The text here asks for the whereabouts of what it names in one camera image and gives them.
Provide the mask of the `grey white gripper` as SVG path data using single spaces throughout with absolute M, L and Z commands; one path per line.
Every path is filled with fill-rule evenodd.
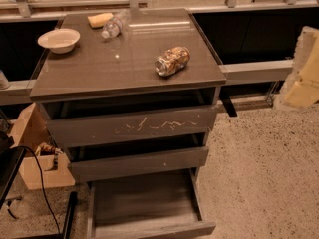
M 280 110 L 305 109 L 319 101 L 319 30 L 304 27 L 295 48 L 292 72 L 273 105 Z

